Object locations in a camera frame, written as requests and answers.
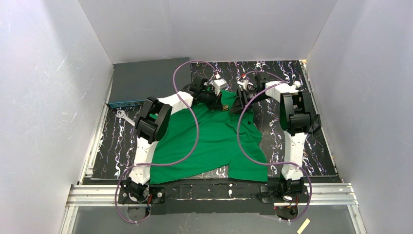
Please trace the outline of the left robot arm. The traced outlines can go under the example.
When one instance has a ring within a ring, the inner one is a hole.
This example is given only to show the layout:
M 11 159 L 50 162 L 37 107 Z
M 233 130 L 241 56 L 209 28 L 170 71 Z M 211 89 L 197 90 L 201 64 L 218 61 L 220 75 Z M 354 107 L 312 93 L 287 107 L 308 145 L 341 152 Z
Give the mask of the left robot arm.
M 223 78 L 209 83 L 206 78 L 194 77 L 178 93 L 164 97 L 149 97 L 143 104 L 137 120 L 133 121 L 124 111 L 117 117 L 134 124 L 137 137 L 136 154 L 127 180 L 120 183 L 124 196 L 143 203 L 149 198 L 150 163 L 157 143 L 165 136 L 171 115 L 199 103 L 210 110 L 224 110 L 221 91 L 227 87 Z

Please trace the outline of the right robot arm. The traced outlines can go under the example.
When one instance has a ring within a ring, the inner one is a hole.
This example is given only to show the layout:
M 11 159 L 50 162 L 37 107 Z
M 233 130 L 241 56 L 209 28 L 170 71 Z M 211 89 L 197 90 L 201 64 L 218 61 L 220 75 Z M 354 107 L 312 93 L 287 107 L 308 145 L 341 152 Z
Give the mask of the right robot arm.
M 270 78 L 266 72 L 256 73 L 254 79 L 254 83 L 245 77 L 238 81 L 239 89 L 229 112 L 240 115 L 252 103 L 269 98 L 277 101 L 280 104 L 279 122 L 285 136 L 285 164 L 281 175 L 286 181 L 298 181 L 303 178 L 299 167 L 302 165 L 304 142 L 309 134 L 321 127 L 319 115 L 313 110 L 311 94 L 302 91 L 298 81 L 290 85 L 279 78 Z

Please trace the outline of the green polo shirt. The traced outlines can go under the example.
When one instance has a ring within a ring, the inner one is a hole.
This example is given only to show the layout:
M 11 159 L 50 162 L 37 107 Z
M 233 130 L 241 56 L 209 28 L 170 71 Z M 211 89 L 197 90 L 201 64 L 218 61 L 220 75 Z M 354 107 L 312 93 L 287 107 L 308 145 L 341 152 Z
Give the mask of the green polo shirt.
M 194 152 L 183 162 L 164 166 L 182 159 L 193 148 L 196 137 L 194 117 L 198 120 L 199 141 Z M 161 184 L 200 175 L 228 166 L 228 177 L 266 182 L 266 156 L 260 148 L 261 132 L 254 124 L 254 113 L 247 111 L 240 119 L 228 111 L 212 111 L 204 104 L 191 110 L 181 110 L 170 117 L 164 138 L 157 144 L 150 168 L 150 183 Z

